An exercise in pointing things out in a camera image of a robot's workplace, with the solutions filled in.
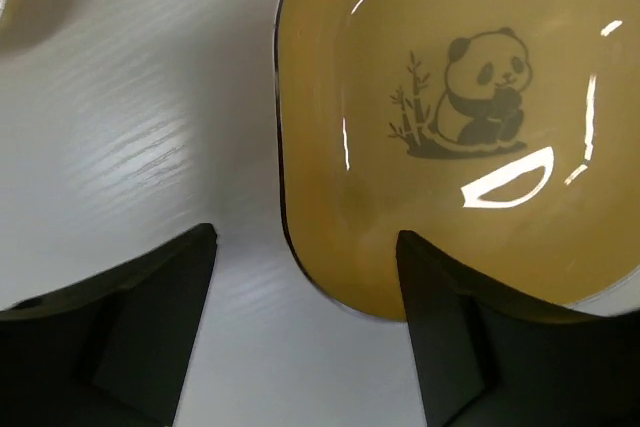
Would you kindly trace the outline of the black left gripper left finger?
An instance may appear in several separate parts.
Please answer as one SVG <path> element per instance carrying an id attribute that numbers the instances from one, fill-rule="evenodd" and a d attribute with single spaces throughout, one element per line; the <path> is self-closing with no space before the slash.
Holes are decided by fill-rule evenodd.
<path id="1" fill-rule="evenodd" d="M 170 426 L 214 270 L 217 234 L 156 249 L 1 312 L 5 426 Z"/>

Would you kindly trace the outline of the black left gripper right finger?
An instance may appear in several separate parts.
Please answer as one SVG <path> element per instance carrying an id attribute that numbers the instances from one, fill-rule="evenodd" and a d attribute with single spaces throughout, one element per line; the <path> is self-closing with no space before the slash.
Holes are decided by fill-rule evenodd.
<path id="1" fill-rule="evenodd" d="M 403 230 L 402 301 L 430 426 L 635 426 L 639 315 L 520 292 Z"/>

